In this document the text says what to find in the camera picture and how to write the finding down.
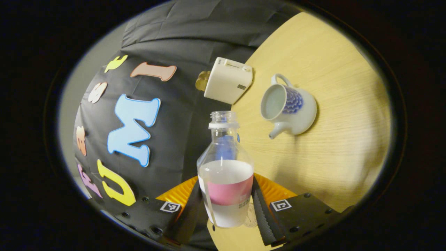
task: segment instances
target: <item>black cloth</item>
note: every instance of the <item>black cloth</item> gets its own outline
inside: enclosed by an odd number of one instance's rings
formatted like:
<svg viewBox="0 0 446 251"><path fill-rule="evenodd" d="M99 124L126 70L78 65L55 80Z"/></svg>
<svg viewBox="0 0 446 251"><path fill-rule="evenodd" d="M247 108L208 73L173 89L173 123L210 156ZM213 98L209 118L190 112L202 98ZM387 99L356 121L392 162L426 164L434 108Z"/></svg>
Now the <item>black cloth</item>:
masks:
<svg viewBox="0 0 446 251"><path fill-rule="evenodd" d="M107 73L106 65L99 69L81 100L74 124L75 159L103 195L101 199L90 190L95 207L112 215L127 208L105 193L101 185L104 178L100 177L96 164L98 159L127 181L136 200L155 198L196 176L196 160L211 141L210 113L231 109L228 104L204 98L203 92L195 88L199 73L210 71L217 57L245 62L275 29L298 12L295 7L276 0L177 0L131 19L122 48L110 60L124 55L128 58ZM166 82L150 76L131 78L130 73L143 62L175 65L177 70ZM88 102L93 87L102 82L108 86L99 101ZM161 100L152 127L137 121L151 138L132 144L149 146L147 167L142 167L136 159L107 150L108 134L123 126L114 112L122 94L135 100ZM77 126L86 131L87 156L77 150ZM120 190L113 182L107 184ZM190 247L215 249L206 222L202 207Z"/></svg>

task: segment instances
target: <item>foam letter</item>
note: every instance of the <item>foam letter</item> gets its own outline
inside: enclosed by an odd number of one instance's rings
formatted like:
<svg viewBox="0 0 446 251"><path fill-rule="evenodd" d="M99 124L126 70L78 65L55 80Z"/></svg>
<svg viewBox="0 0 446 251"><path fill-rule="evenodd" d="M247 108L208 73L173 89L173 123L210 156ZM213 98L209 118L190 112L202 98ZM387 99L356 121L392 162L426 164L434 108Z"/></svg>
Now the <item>foam letter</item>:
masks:
<svg viewBox="0 0 446 251"><path fill-rule="evenodd" d="M162 81L168 81L173 76L176 70L177 67L174 65L164 67L158 65L151 65L144 62L138 65L132 71L132 73L130 73L130 77L132 78L138 75L145 75L145 76L158 77Z"/></svg>
<svg viewBox="0 0 446 251"><path fill-rule="evenodd" d="M122 94L116 102L115 113L124 126L108 134L108 152L110 154L114 151L120 152L137 159L141 166L148 166L149 147L146 145L136 147L130 144L150 138L150 134L136 123L135 119L142 120L147 127L153 126L160 103L160 99L157 98L151 101L133 100Z"/></svg>
<svg viewBox="0 0 446 251"><path fill-rule="evenodd" d="M106 168L102 162L98 159L98 171L101 177L107 177L112 181L116 182L119 186L121 186L124 194L120 194L117 191L111 189L105 181L102 181L102 185L104 186L105 193L112 199L115 199L126 206L131 206L136 202L135 195L133 194L132 189L128 185L128 183L117 173L114 173L112 170Z"/></svg>
<svg viewBox="0 0 446 251"><path fill-rule="evenodd" d="M88 102L91 102L93 104L98 102L102 93L104 93L105 88L107 88L107 82L97 83L93 87L93 90L90 92L90 95L88 95Z"/></svg>
<svg viewBox="0 0 446 251"><path fill-rule="evenodd" d="M124 57L122 57L121 59L119 59L119 56L117 56L114 60L110 61L107 65L107 67L105 68L104 72L107 72L108 70L113 70L118 68L119 66L121 66L122 63L124 63L124 61L127 59L127 55L124 55Z"/></svg>
<svg viewBox="0 0 446 251"><path fill-rule="evenodd" d="M101 195L101 193L99 192L98 187L97 187L95 184L93 184L93 183L91 182L90 177L88 177L88 175L82 171L82 167L81 167L81 165L79 165L79 164L78 164L78 169L79 169L79 173L80 173L80 175L81 175L81 179L82 179L82 181L84 182L84 185L85 185L86 187L90 188L91 190L93 190L93 192L95 192L97 195L99 195L99 197L102 198L102 195Z"/></svg>
<svg viewBox="0 0 446 251"><path fill-rule="evenodd" d="M85 145L85 130L82 127L78 126L76 128L76 140L78 143L78 149L82 152L84 156L87 155L87 146Z"/></svg>

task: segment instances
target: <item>yellow letter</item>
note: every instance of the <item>yellow letter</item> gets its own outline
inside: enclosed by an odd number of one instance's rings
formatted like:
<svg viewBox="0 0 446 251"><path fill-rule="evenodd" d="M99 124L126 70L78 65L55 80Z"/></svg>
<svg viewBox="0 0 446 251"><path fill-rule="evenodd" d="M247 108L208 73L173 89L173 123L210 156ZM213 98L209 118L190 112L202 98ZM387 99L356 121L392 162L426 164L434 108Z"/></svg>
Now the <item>yellow letter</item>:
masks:
<svg viewBox="0 0 446 251"><path fill-rule="evenodd" d="M119 56L117 56L114 60L110 61L107 65L107 67L105 68L104 72L107 72L108 70L113 70L118 68L119 66L121 66L122 63L124 63L124 61L127 59L127 55L124 55L124 57L122 57L121 59L119 59Z"/></svg>
<svg viewBox="0 0 446 251"><path fill-rule="evenodd" d="M131 206L133 203L136 202L135 195L133 194L133 191L130 188L130 186L127 184L127 182L121 176L119 176L117 173L114 173L112 170L106 168L102 164L100 159L98 159L98 171L99 171L99 175L101 175L101 177L106 176L107 178L116 182L119 186L121 186L122 191L124 192L124 194L120 194L117 191L111 189L107 185L107 183L105 183L105 181L102 181L104 190L110 198L113 198L127 206Z"/></svg>

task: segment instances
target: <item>clear plastic bottle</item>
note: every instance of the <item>clear plastic bottle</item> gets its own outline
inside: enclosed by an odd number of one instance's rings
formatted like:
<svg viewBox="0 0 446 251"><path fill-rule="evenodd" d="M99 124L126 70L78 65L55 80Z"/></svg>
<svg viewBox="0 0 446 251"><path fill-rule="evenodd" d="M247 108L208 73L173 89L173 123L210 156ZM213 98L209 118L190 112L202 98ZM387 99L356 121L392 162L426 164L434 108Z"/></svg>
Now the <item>clear plastic bottle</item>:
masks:
<svg viewBox="0 0 446 251"><path fill-rule="evenodd" d="M248 212L254 162L237 142L235 112L212 112L211 118L212 142L197 160L198 180L211 222L237 227Z"/></svg>

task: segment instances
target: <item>wooden table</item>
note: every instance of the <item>wooden table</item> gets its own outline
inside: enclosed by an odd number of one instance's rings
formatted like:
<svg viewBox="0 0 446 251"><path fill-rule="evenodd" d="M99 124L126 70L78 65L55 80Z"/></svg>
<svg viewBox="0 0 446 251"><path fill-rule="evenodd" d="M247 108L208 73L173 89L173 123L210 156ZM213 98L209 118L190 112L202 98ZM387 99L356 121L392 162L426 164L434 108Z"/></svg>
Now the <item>wooden table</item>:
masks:
<svg viewBox="0 0 446 251"><path fill-rule="evenodd" d="M255 172L301 194L310 192L342 212L358 203L377 179L391 136L390 101L382 79L337 30L307 13L279 27L246 62L254 81L232 106L240 144ZM275 73L313 94L315 122L305 133L268 138L260 101ZM271 250L258 228L219 229L219 250Z"/></svg>

